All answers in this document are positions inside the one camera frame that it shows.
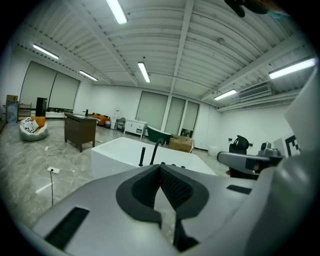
orange cushion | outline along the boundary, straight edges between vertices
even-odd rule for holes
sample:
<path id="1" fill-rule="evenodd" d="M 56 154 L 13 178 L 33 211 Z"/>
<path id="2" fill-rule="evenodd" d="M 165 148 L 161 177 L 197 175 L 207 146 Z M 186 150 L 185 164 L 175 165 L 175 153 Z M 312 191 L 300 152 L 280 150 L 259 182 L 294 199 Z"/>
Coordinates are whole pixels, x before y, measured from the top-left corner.
<path id="1" fill-rule="evenodd" d="M 31 116 L 31 119 L 36 121 L 39 128 L 42 128 L 45 126 L 45 122 L 46 122 L 45 116 Z"/>

white ceiling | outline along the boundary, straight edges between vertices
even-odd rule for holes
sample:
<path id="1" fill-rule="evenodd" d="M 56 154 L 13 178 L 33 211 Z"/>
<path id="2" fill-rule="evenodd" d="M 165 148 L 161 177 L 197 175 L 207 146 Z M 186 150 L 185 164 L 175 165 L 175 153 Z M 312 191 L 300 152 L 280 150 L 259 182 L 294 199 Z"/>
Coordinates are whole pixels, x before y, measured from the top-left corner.
<path id="1" fill-rule="evenodd" d="M 16 43 L 26 51 L 42 45 L 59 56 L 57 64 L 92 74 L 96 84 L 157 89 L 218 107 L 238 99 L 214 100 L 220 93 L 263 82 L 270 71 L 313 55 L 287 16 L 246 10 L 240 18 L 223 0 L 118 1 L 126 24 L 117 23 L 106 0 L 44 1 L 21 24 Z M 302 88 L 310 72 L 268 83 L 273 94 L 289 92 Z"/>

tiled floor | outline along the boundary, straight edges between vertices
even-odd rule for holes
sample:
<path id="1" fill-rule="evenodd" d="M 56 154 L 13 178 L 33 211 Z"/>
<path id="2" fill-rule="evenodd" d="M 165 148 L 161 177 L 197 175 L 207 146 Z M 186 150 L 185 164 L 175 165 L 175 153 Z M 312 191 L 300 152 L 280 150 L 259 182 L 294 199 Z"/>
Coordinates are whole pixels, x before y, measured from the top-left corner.
<path id="1" fill-rule="evenodd" d="M 36 193 L 43 186 L 51 184 L 46 164 L 61 170 L 60 174 L 52 175 L 54 203 L 93 179 L 90 155 L 92 145 L 84 144 L 83 153 L 79 153 L 69 141 L 64 142 L 62 120 L 47 122 L 49 136 L 37 142 L 22 141 L 18 123 L 7 124 L 0 135 L 0 193 L 14 218 L 29 227 L 52 203 L 50 186 Z M 97 127 L 96 140 L 105 143 L 119 137 L 154 144 L 148 138 L 140 139 L 132 134 Z M 196 149 L 192 153 L 199 156 L 217 175 L 226 176 L 228 168 L 221 165 L 215 157 Z"/>

fluorescent tube light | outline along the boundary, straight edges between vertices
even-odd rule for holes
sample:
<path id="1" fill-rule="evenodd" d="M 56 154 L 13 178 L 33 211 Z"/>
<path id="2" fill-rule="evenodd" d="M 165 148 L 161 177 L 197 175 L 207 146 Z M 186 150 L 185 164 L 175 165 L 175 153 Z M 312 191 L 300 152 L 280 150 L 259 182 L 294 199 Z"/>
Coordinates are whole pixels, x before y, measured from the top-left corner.
<path id="1" fill-rule="evenodd" d="M 59 59 L 59 57 L 57 55 L 54 55 L 53 53 L 51 53 L 50 51 L 47 51 L 46 49 L 41 48 L 40 46 L 34 44 L 33 48 L 36 48 L 37 50 L 51 56 L 52 58 L 55 58 L 56 60 Z"/>
<path id="2" fill-rule="evenodd" d="M 106 0 L 106 2 L 108 3 L 116 21 L 119 24 L 127 23 L 127 18 L 125 16 L 124 12 L 122 11 L 118 0 Z"/>
<path id="3" fill-rule="evenodd" d="M 305 61 L 301 61 L 297 64 L 281 68 L 280 70 L 275 70 L 269 73 L 269 77 L 271 79 L 279 78 L 284 75 L 290 74 L 292 72 L 298 71 L 298 70 L 303 70 L 309 67 L 312 67 L 316 64 L 316 59 L 315 58 L 310 58 Z"/>
<path id="4" fill-rule="evenodd" d="M 236 93 L 237 93 L 237 92 L 236 92 L 235 90 L 231 90 L 231 91 L 228 91 L 228 92 L 226 92 L 226 93 L 224 93 L 224 94 L 221 94 L 221 95 L 218 96 L 218 97 L 215 97 L 214 100 L 218 101 L 218 100 L 221 100 L 221 99 L 223 99 L 223 98 L 225 98 L 225 97 L 228 97 L 228 96 L 230 96 L 230 95 L 232 95 L 232 94 L 236 94 Z"/>
<path id="5" fill-rule="evenodd" d="M 93 76 L 91 76 L 91 75 L 87 74 L 86 72 L 83 72 L 82 70 L 80 70 L 80 71 L 79 71 L 79 73 L 81 73 L 81 74 L 85 75 L 86 77 L 88 77 L 88 78 L 92 79 L 93 81 L 98 81 L 98 79 L 96 79 L 95 77 L 93 77 Z"/>
<path id="6" fill-rule="evenodd" d="M 143 62 L 138 62 L 138 66 L 139 66 L 139 68 L 140 68 L 140 70 L 141 70 L 141 73 L 142 73 L 145 81 L 146 81 L 147 83 L 150 83 L 150 78 L 149 78 L 149 76 L 148 76 L 148 72 L 147 72 L 145 63 L 143 63 Z"/>

